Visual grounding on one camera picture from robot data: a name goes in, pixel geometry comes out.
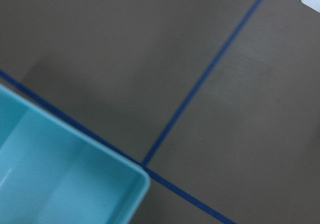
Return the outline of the light blue plastic bin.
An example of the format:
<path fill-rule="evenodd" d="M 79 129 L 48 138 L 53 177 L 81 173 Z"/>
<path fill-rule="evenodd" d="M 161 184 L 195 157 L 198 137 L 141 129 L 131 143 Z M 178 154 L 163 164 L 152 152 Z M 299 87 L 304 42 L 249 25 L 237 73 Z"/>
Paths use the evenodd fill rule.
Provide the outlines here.
<path fill-rule="evenodd" d="M 1 223 L 129 223 L 149 175 L 8 88 L 0 93 Z"/>

